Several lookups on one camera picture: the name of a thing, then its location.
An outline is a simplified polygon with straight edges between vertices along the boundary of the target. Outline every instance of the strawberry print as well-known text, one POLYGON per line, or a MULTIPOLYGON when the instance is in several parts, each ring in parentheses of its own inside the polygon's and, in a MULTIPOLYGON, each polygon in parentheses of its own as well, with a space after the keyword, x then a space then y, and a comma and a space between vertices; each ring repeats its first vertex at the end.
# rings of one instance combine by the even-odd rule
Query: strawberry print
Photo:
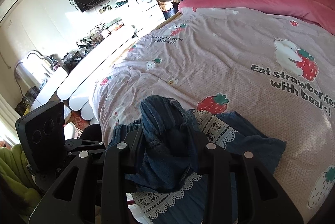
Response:
POLYGON ((220 114, 227 109, 228 102, 229 99, 226 95, 217 94, 216 96, 209 96, 198 103, 197 110, 206 110, 211 114, 220 114))
POLYGON ((316 75, 319 72, 319 68, 314 61, 314 57, 312 57, 307 51, 304 49, 300 49, 297 51, 299 57, 303 60, 302 62, 295 62, 297 68, 301 68, 303 70, 303 77, 309 81, 313 81, 316 78, 316 75))
POLYGON ((170 36, 175 36, 179 34, 180 32, 184 31, 186 27, 186 24, 181 24, 177 29, 172 30, 170 36))
POLYGON ((132 52, 135 48, 136 48, 136 44, 134 44, 134 45, 128 50, 128 52, 132 52))
POLYGON ((299 23, 296 21, 290 21, 290 24, 294 27, 297 27, 299 25, 299 23))
POLYGON ((105 77, 103 81, 100 83, 100 86, 105 85, 111 78, 112 78, 111 76, 105 77))
POLYGON ((308 207, 315 208, 323 204, 335 184, 335 166, 330 166, 316 181, 309 195, 308 207))

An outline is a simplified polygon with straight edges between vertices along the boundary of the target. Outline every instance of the bed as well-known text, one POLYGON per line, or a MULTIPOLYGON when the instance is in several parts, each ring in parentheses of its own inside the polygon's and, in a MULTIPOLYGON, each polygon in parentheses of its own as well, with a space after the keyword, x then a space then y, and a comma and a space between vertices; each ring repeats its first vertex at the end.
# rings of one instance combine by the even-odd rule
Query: bed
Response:
POLYGON ((307 223, 335 184, 335 0, 184 0, 179 10, 95 85, 104 143, 150 95, 184 109, 220 95, 213 114, 237 111, 287 142, 274 176, 307 223))

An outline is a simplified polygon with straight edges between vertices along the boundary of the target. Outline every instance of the white drawer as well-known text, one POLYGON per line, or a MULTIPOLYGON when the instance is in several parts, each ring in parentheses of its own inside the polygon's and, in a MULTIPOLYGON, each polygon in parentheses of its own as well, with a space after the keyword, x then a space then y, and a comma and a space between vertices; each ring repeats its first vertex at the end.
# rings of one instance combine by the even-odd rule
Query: white drawer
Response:
POLYGON ((144 11, 158 4, 157 0, 137 0, 137 2, 144 11))
POLYGON ((136 33, 136 36, 141 38, 141 37, 149 34, 151 31, 153 31, 157 26, 159 26, 163 22, 165 22, 165 17, 159 19, 158 21, 148 23, 145 26, 145 28, 143 28, 142 30, 140 30, 136 33))
POLYGON ((144 16, 143 21, 149 21, 149 22, 156 22, 161 18, 164 18, 164 14, 158 4, 156 4, 155 6, 144 12, 143 16, 144 16))

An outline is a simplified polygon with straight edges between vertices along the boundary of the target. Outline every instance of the dresser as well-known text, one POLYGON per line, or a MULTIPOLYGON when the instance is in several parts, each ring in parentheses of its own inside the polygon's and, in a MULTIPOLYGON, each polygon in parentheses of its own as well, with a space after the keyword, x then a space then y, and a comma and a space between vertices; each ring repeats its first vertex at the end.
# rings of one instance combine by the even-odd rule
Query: dresser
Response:
POLYGON ((141 38, 165 21, 157 0, 130 0, 115 9, 125 25, 135 27, 135 34, 141 38))

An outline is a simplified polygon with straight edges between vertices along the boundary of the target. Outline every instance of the folded clothes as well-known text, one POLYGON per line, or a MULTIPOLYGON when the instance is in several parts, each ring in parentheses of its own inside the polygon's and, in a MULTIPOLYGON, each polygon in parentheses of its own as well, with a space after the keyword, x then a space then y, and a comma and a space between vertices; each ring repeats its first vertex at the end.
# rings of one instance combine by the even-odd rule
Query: folded clothes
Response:
MULTIPOLYGON (((140 111, 141 119, 114 128, 108 147, 142 125, 146 146, 143 165, 126 179, 136 184, 133 198, 155 224, 201 223, 207 176, 199 176, 191 168, 197 164, 194 130, 202 131, 210 142, 231 153, 251 151, 272 174, 286 147, 286 142, 266 137, 237 112, 215 116, 206 111, 186 111, 175 99, 160 96, 144 99, 140 111)), ((233 174, 231 184, 234 221, 237 190, 233 174)))

